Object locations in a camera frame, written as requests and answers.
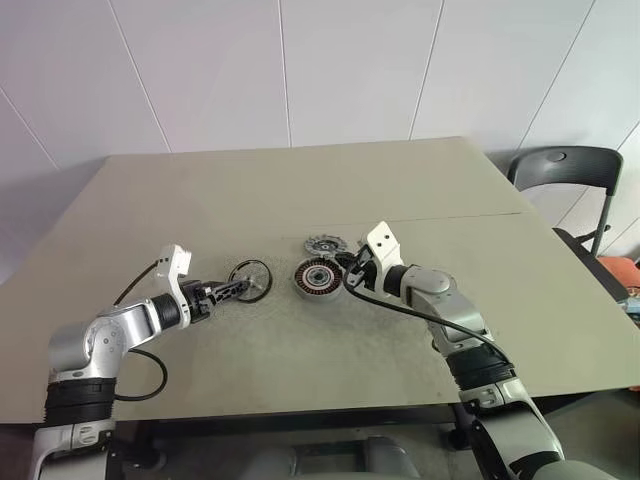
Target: metal gear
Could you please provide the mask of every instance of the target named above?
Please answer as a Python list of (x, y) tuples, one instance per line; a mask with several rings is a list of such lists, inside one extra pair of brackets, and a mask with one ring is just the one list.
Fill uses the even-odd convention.
[(333, 257), (336, 253), (346, 252), (347, 242), (334, 235), (315, 235), (304, 242), (304, 248), (311, 255)]
[(316, 257), (298, 265), (293, 274), (293, 282), (302, 298), (326, 302), (340, 293), (342, 270), (331, 260)]

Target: wall seam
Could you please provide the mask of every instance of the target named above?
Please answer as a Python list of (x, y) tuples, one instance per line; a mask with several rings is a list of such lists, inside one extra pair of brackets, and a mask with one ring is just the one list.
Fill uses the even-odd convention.
[(160, 119), (158, 118), (158, 114), (156, 113), (156, 109), (154, 108), (153, 103), (151, 102), (151, 97), (149, 96), (149, 92), (147, 91), (147, 87), (145, 86), (144, 82), (142, 81), (142, 76), (140, 75), (140, 70), (138, 69), (138, 64), (136, 63), (135, 59), (133, 58), (133, 53), (131, 52), (131, 48), (129, 47), (129, 42), (127, 41), (127, 37), (124, 34), (124, 30), (122, 29), (122, 25), (120, 23), (120, 19), (118, 18), (118, 14), (116, 13), (116, 9), (113, 6), (113, 3), (112, 3), (111, 0), (107, 0), (107, 3), (109, 4), (109, 8), (111, 9), (111, 14), (113, 15), (113, 19), (116, 22), (116, 27), (118, 28), (118, 33), (120, 34), (120, 39), (122, 40), (122, 43), (124, 44), (125, 50), (127, 51), (127, 55), (129, 56), (129, 61), (131, 62), (131, 65), (133, 66), (133, 71), (136, 74), (136, 78), (138, 79), (138, 83), (140, 84), (140, 88), (142, 88), (142, 93), (144, 94), (144, 97), (145, 97), (145, 99), (147, 101), (147, 104), (149, 105), (149, 108), (151, 109), (151, 114), (153, 115), (153, 119), (156, 122), (158, 130), (160, 130), (160, 135), (162, 135), (162, 140), (164, 141), (164, 144), (167, 147), (167, 150), (169, 151), (169, 153), (172, 153), (173, 150), (171, 149), (171, 145), (169, 144), (169, 139), (167, 138), (167, 135), (165, 134), (165, 131), (162, 128), (162, 124), (160, 123)]
[(289, 87), (287, 86), (287, 61), (284, 50), (284, 22), (282, 20), (282, 0), (278, 1), (278, 21), (280, 22), (280, 51), (282, 54), (282, 80), (284, 82), (284, 108), (287, 114), (287, 139), (289, 147), (293, 146), (291, 139), (291, 113), (289, 110)]
[(18, 119), (20, 120), (20, 122), (22, 122), (22, 125), (24, 125), (24, 128), (27, 129), (27, 131), (29, 132), (29, 135), (31, 135), (31, 138), (33, 138), (36, 144), (40, 147), (40, 149), (42, 150), (44, 155), (47, 157), (51, 165), (53, 165), (53, 168), (55, 168), (56, 170), (60, 170), (60, 167), (58, 166), (56, 161), (53, 159), (53, 156), (49, 153), (47, 148), (44, 146), (44, 143), (42, 143), (42, 141), (40, 140), (36, 132), (33, 130), (33, 128), (31, 128), (31, 125), (29, 125), (27, 120), (22, 116), (22, 114), (18, 110), (18, 107), (16, 107), (13, 101), (11, 101), (11, 98), (9, 98), (9, 95), (7, 95), (7, 92), (5, 91), (4, 88), (2, 88), (2, 86), (0, 86), (0, 95), (2, 95), (4, 99), (7, 101), (7, 103), (11, 107), (11, 110), (13, 110), (13, 113), (15, 113)]
[(589, 190), (589, 187), (583, 188), (582, 193), (578, 195), (578, 198), (576, 198), (576, 201), (571, 204), (571, 206), (567, 209), (567, 211), (564, 213), (562, 218), (556, 222), (555, 227), (558, 227), (564, 221), (564, 219), (567, 218), (567, 215), (569, 215), (571, 210), (573, 210), (573, 207), (575, 207), (578, 204), (578, 202), (582, 200), (582, 197), (585, 196), (588, 190)]
[(613, 239), (613, 242), (611, 242), (605, 249), (602, 250), (602, 255), (604, 256), (607, 253), (607, 250), (609, 250), (613, 246), (613, 244), (616, 243), (625, 233), (627, 233), (627, 231), (629, 231), (629, 229), (633, 227), (638, 221), (640, 221), (640, 217), (636, 218), (633, 222), (627, 225), (627, 228), (620, 232), (620, 234)]
[(420, 110), (420, 103), (422, 102), (422, 94), (424, 93), (424, 87), (427, 83), (427, 75), (429, 74), (429, 67), (431, 66), (431, 59), (433, 58), (433, 51), (436, 46), (436, 38), (438, 36), (438, 30), (440, 29), (440, 19), (442, 18), (442, 12), (444, 11), (445, 0), (440, 1), (440, 9), (438, 10), (438, 18), (436, 19), (436, 25), (433, 29), (433, 37), (431, 37), (431, 45), (429, 46), (429, 53), (427, 55), (427, 64), (424, 67), (424, 75), (422, 76), (422, 84), (418, 91), (418, 99), (416, 101), (416, 108), (413, 111), (413, 118), (411, 119), (411, 125), (409, 126), (409, 140), (413, 138), (413, 129), (416, 125), (416, 119), (418, 118), (418, 111)]
[(562, 71), (562, 68), (564, 67), (564, 64), (567, 62), (567, 59), (569, 58), (569, 55), (571, 55), (571, 52), (573, 51), (573, 46), (576, 44), (576, 41), (580, 37), (580, 33), (582, 32), (582, 29), (584, 28), (585, 24), (587, 23), (587, 19), (589, 18), (589, 15), (591, 14), (591, 10), (593, 10), (593, 6), (595, 5), (595, 3), (596, 3), (596, 0), (592, 0), (591, 5), (589, 6), (589, 9), (587, 10), (587, 13), (585, 14), (584, 18), (582, 19), (582, 23), (578, 27), (578, 31), (576, 32), (576, 35), (573, 37), (573, 40), (571, 41), (571, 44), (569, 45), (569, 48), (567, 49), (567, 53), (565, 54), (564, 58), (562, 59), (562, 62), (560, 62), (560, 66), (558, 67), (558, 70), (556, 71), (555, 75), (553, 76), (553, 79), (551, 80), (551, 84), (549, 85), (549, 88), (547, 88), (547, 91), (545, 92), (544, 96), (542, 97), (542, 100), (540, 101), (540, 105), (538, 105), (538, 108), (536, 109), (536, 111), (534, 112), (533, 116), (531, 117), (531, 121), (529, 122), (529, 125), (527, 125), (527, 129), (525, 130), (524, 134), (522, 135), (522, 138), (520, 139), (520, 143), (518, 143), (518, 146), (516, 147), (516, 150), (514, 152), (514, 156), (518, 154), (518, 152), (522, 148), (522, 144), (524, 143), (525, 139), (529, 135), (529, 132), (531, 132), (531, 127), (533, 126), (534, 122), (538, 118), (540, 110), (542, 110), (542, 107), (544, 106), (545, 102), (547, 101), (547, 97), (549, 96), (549, 93), (551, 93), (551, 90), (553, 89), (553, 86), (555, 85), (556, 80), (560, 76), (560, 72)]
[(629, 133), (627, 133), (624, 138), (622, 139), (622, 141), (618, 144), (618, 146), (616, 147), (616, 151), (620, 150), (622, 148), (622, 146), (627, 143), (627, 140), (629, 140), (629, 137), (631, 137), (631, 135), (633, 135), (633, 132), (636, 131), (636, 128), (638, 128), (638, 126), (640, 125), (640, 120), (638, 120), (633, 127), (631, 127), (631, 130), (629, 130)]

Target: black chair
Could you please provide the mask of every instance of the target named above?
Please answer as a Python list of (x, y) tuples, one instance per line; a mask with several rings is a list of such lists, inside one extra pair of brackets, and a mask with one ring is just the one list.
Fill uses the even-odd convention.
[[(597, 147), (545, 147), (516, 157), (507, 178), (520, 191), (550, 183), (572, 183), (606, 189), (598, 227), (591, 233), (573, 237), (560, 228), (553, 230), (574, 252), (602, 286), (616, 300), (628, 298), (628, 292), (597, 260), (602, 235), (611, 228), (607, 216), (622, 169), (622, 156), (615, 150)], [(582, 245), (593, 239), (591, 252)]]

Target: white wall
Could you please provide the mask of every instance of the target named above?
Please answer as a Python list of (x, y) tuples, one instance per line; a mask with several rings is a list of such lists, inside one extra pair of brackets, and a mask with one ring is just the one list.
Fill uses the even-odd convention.
[[(445, 135), (469, 136), (501, 168), (523, 147), (621, 149), (603, 247), (630, 253), (640, 245), (638, 8), (0, 0), (0, 281), (110, 154)], [(600, 200), (561, 186), (529, 195), (574, 233)]]

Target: table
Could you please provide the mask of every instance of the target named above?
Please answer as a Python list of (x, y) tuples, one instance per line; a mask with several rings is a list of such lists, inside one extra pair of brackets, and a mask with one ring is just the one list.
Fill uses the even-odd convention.
[[(344, 294), (311, 304), (291, 274), (310, 235), (356, 241), (386, 220), (406, 262), (445, 270), (484, 315), (532, 395), (640, 383), (640, 335), (489, 160), (462, 138), (293, 149), (124, 155), (103, 168), (0, 287), (0, 422), (41, 418), (47, 342), (91, 319), (168, 243), (190, 278), (240, 260), (272, 268), (272, 292), (144, 346), (169, 368), (158, 397), (119, 420), (457, 401), (426, 325)], [(136, 295), (154, 295), (143, 282)], [(118, 389), (156, 367), (129, 355)]]

